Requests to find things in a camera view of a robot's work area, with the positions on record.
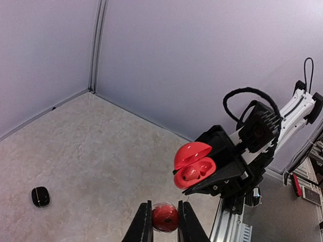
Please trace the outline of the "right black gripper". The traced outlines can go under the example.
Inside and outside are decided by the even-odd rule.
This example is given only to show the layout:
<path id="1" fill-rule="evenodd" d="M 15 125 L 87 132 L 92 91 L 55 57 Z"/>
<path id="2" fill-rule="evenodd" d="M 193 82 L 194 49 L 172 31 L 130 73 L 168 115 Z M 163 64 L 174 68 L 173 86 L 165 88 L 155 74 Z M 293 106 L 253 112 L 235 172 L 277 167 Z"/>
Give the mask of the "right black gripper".
<path id="1" fill-rule="evenodd" d="M 242 156 L 247 151 L 245 142 L 235 145 L 221 125 L 214 125 L 202 133 L 195 142 L 211 146 L 207 158 L 216 165 L 216 171 L 189 187 L 184 195 L 220 195 L 227 209 L 238 207 L 243 198 L 263 180 L 265 154 L 260 153 L 250 160 Z"/>

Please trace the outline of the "red earbud charging case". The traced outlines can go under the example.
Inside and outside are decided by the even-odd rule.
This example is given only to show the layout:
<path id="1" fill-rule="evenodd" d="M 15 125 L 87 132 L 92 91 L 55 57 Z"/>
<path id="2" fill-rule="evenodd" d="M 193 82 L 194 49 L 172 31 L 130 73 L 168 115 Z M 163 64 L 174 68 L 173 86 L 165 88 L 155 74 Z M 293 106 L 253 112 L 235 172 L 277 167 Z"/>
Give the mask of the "red earbud charging case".
<path id="1" fill-rule="evenodd" d="M 208 157 L 212 147 L 202 142 L 190 142 L 183 145 L 174 158 L 174 183 L 184 190 L 212 175 L 216 163 Z"/>

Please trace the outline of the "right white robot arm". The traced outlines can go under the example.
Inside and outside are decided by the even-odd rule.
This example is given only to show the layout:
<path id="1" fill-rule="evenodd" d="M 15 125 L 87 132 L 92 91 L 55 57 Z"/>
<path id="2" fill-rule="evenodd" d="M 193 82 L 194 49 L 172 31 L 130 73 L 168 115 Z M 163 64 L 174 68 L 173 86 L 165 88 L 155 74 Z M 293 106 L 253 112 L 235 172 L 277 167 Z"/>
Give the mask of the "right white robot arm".
<path id="1" fill-rule="evenodd" d="M 282 109 L 266 93 L 251 87 L 228 93 L 223 106 L 242 93 L 256 94 L 261 101 L 251 101 L 235 118 L 232 134 L 214 125 L 176 153 L 174 183 L 183 194 L 220 196 L 236 206 L 237 200 L 262 181 L 266 168 L 286 142 L 305 125 L 314 123 L 322 110 L 322 96 L 310 94 L 301 81 Z"/>

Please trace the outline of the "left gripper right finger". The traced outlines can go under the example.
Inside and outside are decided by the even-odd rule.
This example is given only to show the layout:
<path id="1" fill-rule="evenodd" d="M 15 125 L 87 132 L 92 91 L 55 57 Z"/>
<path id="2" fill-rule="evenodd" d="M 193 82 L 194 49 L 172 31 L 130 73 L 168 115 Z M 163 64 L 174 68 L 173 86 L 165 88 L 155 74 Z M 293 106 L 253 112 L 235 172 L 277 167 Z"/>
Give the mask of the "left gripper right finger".
<path id="1" fill-rule="evenodd" d="M 179 242 L 210 242 L 189 202 L 179 201 L 178 212 Z"/>

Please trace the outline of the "black earbud charging case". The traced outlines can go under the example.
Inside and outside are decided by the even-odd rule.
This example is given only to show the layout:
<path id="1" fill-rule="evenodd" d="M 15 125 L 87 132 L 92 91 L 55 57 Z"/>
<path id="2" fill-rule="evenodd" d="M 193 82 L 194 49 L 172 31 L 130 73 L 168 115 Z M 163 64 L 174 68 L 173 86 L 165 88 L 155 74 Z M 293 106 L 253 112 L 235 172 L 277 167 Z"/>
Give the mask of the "black earbud charging case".
<path id="1" fill-rule="evenodd" d="M 32 202 L 36 207 L 46 207 L 50 204 L 50 195 L 46 187 L 36 187 L 31 191 Z"/>

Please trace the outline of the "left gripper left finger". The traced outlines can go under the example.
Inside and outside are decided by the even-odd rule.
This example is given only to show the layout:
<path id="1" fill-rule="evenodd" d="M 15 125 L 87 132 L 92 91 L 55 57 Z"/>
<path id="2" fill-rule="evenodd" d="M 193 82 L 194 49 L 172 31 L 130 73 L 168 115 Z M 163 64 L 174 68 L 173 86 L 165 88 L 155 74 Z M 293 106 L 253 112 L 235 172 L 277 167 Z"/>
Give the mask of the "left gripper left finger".
<path id="1" fill-rule="evenodd" d="M 152 242 L 152 203 L 141 203 L 122 242 Z"/>

